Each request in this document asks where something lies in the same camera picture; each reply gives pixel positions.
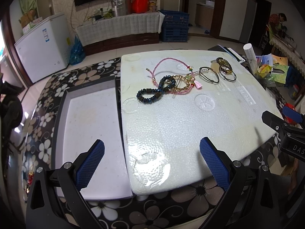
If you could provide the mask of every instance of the red bag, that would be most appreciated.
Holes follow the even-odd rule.
[[[140,14],[148,11],[148,0],[132,0],[132,12]]]

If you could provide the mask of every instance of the patterned wallpaper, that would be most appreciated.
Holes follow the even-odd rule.
[[[67,17],[67,23],[72,41],[75,37],[75,28],[83,24],[84,18],[91,16],[96,9],[99,8],[111,8],[111,0],[97,0],[90,3],[88,9],[88,3],[78,6],[77,10],[74,6],[74,0],[52,0],[54,6],[54,13],[64,12]]]

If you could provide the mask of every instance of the screw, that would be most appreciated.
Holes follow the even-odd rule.
[[[241,164],[239,161],[235,160],[235,161],[233,162],[233,165],[234,165],[235,167],[240,167],[242,164]]]
[[[269,168],[268,168],[267,165],[263,165],[263,166],[262,166],[262,169],[263,169],[263,171],[268,171],[268,170],[269,170]]]
[[[63,167],[65,168],[65,169],[69,169],[70,167],[71,167],[71,163],[70,162],[66,162],[64,165],[63,165]]]
[[[40,173],[42,170],[43,170],[42,167],[38,167],[36,171],[37,171],[38,173]]]

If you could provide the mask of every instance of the blue plastic bag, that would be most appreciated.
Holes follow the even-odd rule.
[[[78,36],[75,35],[74,45],[71,49],[69,63],[71,65],[78,64],[81,61],[83,61],[85,57],[86,57],[86,54],[83,50],[83,46],[82,46]]]

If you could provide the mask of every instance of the white foam sheet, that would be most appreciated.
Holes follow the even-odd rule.
[[[55,167],[73,162],[101,139],[105,154],[88,186],[80,191],[86,200],[131,197],[117,114],[114,80],[68,92],[60,116]],[[61,189],[57,195],[63,196]]]
[[[146,68],[153,70],[167,57],[179,59],[197,71],[222,57],[230,62],[237,80],[220,77],[211,84],[199,76],[203,87],[186,95],[165,94],[153,104],[136,99],[138,90],[155,88]],[[165,75],[187,74],[178,62],[167,60],[156,70]],[[281,117],[257,80],[228,53],[195,50],[143,52],[122,56],[121,106],[127,170],[136,194],[175,189],[211,175],[199,152],[208,136],[231,160],[241,160],[266,142],[274,131],[261,115],[268,110]]]

